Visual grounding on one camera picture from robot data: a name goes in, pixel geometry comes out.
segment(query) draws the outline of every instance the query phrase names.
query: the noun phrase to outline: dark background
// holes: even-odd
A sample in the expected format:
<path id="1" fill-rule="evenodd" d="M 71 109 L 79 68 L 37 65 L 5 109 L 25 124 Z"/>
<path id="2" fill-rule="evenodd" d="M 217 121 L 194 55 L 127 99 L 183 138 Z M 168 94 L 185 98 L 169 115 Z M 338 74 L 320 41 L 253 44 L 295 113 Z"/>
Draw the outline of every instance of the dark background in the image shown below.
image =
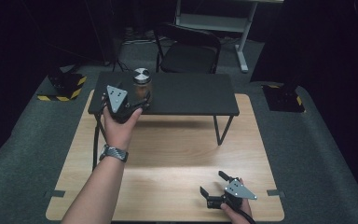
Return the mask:
<path id="1" fill-rule="evenodd" d="M 98 19 L 90 12 L 95 6 L 84 1 L 40 5 L 0 0 L 0 146 L 46 77 L 43 61 L 55 60 L 62 66 L 113 62 L 123 25 L 142 34 L 156 22 L 173 20 L 175 1 L 113 2 L 118 4 L 117 18 L 107 11 Z M 200 3 L 184 1 L 184 11 L 202 8 L 208 14 Z M 210 10 L 218 7 L 225 14 L 225 3 L 215 3 Z M 282 7 L 260 5 L 249 38 L 266 41 L 252 81 L 288 82 L 301 77 L 298 84 L 310 93 L 358 182 L 358 7 L 354 3 L 286 0 Z M 104 33 L 100 25 L 112 27 L 113 33 Z"/>

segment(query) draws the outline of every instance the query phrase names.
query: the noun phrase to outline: human hand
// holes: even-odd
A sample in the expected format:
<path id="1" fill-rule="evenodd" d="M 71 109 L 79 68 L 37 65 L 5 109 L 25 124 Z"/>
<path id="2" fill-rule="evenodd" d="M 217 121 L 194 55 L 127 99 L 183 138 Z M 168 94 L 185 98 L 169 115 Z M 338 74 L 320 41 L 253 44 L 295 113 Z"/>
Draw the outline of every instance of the human hand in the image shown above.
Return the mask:
<path id="1" fill-rule="evenodd" d="M 128 150 L 132 137 L 132 129 L 141 114 L 142 108 L 138 108 L 125 123 L 120 124 L 112 118 L 108 108 L 105 107 L 103 109 L 103 119 L 107 145 Z"/>
<path id="2" fill-rule="evenodd" d="M 230 208 L 226 203 L 222 203 L 220 205 L 220 208 L 231 219 L 232 224 L 249 224 L 249 221 L 246 220 L 245 217 L 232 210 L 232 208 Z M 252 216 L 252 210 L 251 206 L 249 205 L 248 199 L 242 199 L 242 205 L 240 210 L 248 214 L 250 217 Z"/>

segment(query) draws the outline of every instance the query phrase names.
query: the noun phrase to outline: gray carpet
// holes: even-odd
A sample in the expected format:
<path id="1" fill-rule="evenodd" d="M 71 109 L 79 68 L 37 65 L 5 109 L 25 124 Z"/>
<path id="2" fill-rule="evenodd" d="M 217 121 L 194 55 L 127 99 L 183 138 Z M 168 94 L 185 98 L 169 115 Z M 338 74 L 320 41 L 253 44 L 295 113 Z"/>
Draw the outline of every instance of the gray carpet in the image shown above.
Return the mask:
<path id="1" fill-rule="evenodd" d="M 247 42 L 250 71 L 244 74 L 228 41 L 217 73 L 230 74 L 235 92 L 250 96 L 282 196 L 281 223 L 358 223 L 358 186 L 307 92 L 297 90 L 306 113 L 271 112 L 260 83 L 249 83 L 262 48 L 262 43 Z M 125 45 L 120 60 L 130 69 L 154 71 L 156 53 L 154 44 Z M 112 65 L 82 66 L 78 73 L 87 81 L 74 101 L 30 99 L 0 149 L 0 223 L 55 223 L 45 216 L 49 198 L 98 74 L 111 70 Z"/>

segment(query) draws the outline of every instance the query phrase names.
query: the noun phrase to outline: desk leg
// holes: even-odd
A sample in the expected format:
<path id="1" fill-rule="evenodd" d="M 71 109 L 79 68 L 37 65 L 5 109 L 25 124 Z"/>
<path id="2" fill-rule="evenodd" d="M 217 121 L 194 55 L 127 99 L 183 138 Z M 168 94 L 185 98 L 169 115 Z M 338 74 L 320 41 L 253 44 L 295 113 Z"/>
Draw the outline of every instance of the desk leg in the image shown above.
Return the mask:
<path id="1" fill-rule="evenodd" d="M 249 30 L 251 29 L 253 17 L 255 15 L 255 9 L 257 8 L 257 2 L 252 3 L 251 11 L 249 12 L 249 16 L 245 23 L 245 28 L 243 30 L 243 34 L 241 37 L 241 42 L 239 45 L 235 46 L 235 50 L 237 51 L 238 60 L 240 61 L 241 71 L 243 73 L 248 72 L 248 64 L 245 61 L 245 55 L 243 53 L 243 47 L 245 46 L 246 39 L 248 38 Z"/>
<path id="2" fill-rule="evenodd" d="M 98 139 L 100 137 L 100 131 L 103 134 L 103 138 L 106 140 L 106 134 L 103 128 L 103 124 L 101 123 L 101 115 L 94 115 L 95 119 L 97 120 L 97 126 L 95 126 L 95 133 L 94 133 L 94 145 L 92 151 L 92 170 L 95 169 L 97 166 L 98 161 Z"/>
<path id="3" fill-rule="evenodd" d="M 234 116 L 230 116 L 226 125 L 225 130 L 223 131 L 222 137 L 220 137 L 220 133 L 219 133 L 219 125 L 217 124 L 217 118 L 216 116 L 213 116 L 213 122 L 214 122 L 214 130 L 216 131 L 216 138 L 217 138 L 217 145 L 220 146 L 223 143 L 223 140 L 225 140 L 228 128 L 231 124 L 232 119 L 234 118 Z"/>

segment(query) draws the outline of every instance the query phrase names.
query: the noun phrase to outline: yellow and black tape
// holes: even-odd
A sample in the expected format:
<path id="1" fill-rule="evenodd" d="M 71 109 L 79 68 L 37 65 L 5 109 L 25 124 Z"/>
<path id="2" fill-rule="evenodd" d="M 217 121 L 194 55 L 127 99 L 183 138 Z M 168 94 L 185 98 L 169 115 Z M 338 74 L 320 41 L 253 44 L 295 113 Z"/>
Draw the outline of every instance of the yellow and black tape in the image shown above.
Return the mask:
<path id="1" fill-rule="evenodd" d="M 86 82 L 86 77 L 81 77 L 76 86 L 74 87 L 74 91 L 70 92 L 67 95 L 59 95 L 59 94 L 38 94 L 37 99 L 41 101 L 72 101 L 77 98 L 80 94 L 83 84 Z"/>

